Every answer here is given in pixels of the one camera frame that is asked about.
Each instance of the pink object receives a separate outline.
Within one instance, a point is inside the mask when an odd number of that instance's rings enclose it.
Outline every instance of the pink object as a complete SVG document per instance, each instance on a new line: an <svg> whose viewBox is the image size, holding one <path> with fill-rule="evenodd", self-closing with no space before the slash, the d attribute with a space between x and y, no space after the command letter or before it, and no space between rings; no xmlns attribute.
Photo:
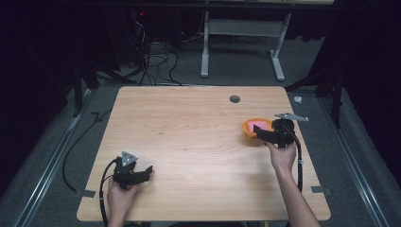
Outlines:
<svg viewBox="0 0 401 227"><path fill-rule="evenodd" d="M269 129L266 121L248 121L249 132L253 132L253 125L259 127L261 130L267 131Z"/></svg>

